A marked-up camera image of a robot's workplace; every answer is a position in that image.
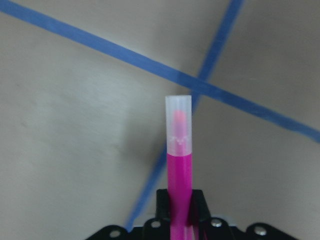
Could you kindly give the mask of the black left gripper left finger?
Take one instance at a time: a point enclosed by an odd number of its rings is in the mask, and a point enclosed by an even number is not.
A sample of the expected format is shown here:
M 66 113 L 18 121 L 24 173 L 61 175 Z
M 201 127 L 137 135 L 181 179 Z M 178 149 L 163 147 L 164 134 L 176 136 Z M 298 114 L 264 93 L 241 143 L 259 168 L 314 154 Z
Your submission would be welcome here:
M 161 240 L 171 239 L 171 209 L 170 197 L 167 189 L 158 189 L 156 191 L 156 211 L 155 218 L 160 226 L 159 234 Z

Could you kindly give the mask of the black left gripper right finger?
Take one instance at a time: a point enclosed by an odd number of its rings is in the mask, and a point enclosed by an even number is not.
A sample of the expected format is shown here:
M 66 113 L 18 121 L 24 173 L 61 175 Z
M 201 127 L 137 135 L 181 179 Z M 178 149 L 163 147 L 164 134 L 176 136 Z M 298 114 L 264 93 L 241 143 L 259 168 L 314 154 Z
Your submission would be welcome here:
M 188 223 L 192 226 L 195 240 L 206 240 L 206 227 L 211 219 L 204 193 L 200 189 L 193 189 L 189 205 Z

